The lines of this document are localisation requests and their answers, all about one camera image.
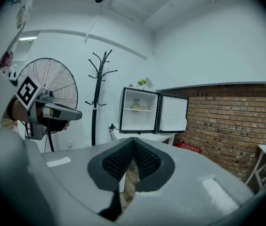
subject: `black and white square marker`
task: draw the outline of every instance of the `black and white square marker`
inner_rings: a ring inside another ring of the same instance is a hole
[[[29,77],[27,77],[19,88],[17,95],[21,98],[25,105],[28,105],[37,89],[38,86]]]

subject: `white tape strip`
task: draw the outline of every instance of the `white tape strip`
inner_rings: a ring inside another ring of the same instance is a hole
[[[60,160],[48,161],[46,164],[49,168],[52,168],[52,167],[60,166],[60,165],[63,165],[69,162],[71,162],[71,159],[69,157],[64,157]]]
[[[214,204],[223,215],[229,215],[239,209],[238,204],[215,180],[206,179],[202,181],[202,185],[212,199],[211,203]]]

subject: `fan grille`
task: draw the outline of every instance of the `fan grille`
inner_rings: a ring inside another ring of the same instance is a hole
[[[54,102],[76,109],[77,87],[73,75],[61,62],[52,58],[40,58],[29,63],[18,76],[21,85],[27,75],[33,76],[44,87],[51,90]]]

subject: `coat rack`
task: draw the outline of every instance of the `coat rack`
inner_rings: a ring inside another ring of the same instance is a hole
[[[108,55],[104,54],[104,58],[103,60],[100,59],[100,57],[93,53],[96,57],[99,58],[100,60],[100,66],[99,66],[99,70],[96,68],[96,66],[92,63],[91,59],[89,59],[89,61],[91,62],[91,64],[93,65],[93,67],[96,69],[96,73],[97,73],[97,76],[96,77],[93,77],[91,75],[89,75],[89,77],[93,78],[93,79],[97,79],[97,82],[96,82],[96,87],[95,87],[95,93],[94,93],[94,100],[92,101],[92,103],[89,103],[87,101],[85,101],[87,104],[89,105],[94,105],[93,107],[93,112],[92,112],[92,136],[91,136],[91,139],[92,139],[92,145],[95,145],[95,133],[96,133],[96,114],[97,114],[97,104],[100,105],[100,106],[103,106],[103,105],[106,105],[106,104],[99,104],[98,102],[98,98],[99,98],[99,91],[100,91],[100,86],[101,86],[101,81],[105,81],[103,80],[103,77],[107,74],[107,73],[112,73],[112,72],[116,72],[117,70],[113,70],[113,71],[109,71],[109,72],[106,72],[103,74],[103,69],[104,69],[104,65],[106,62],[110,62],[110,61],[106,61],[106,59],[108,58],[109,54],[112,52],[112,50],[110,50],[110,52],[108,53]]]

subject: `refrigerator door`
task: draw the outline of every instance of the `refrigerator door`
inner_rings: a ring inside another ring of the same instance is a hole
[[[188,97],[161,93],[156,123],[157,133],[184,132],[187,126]]]
[[[158,95],[151,91],[123,88],[119,108],[119,131],[155,132]]]

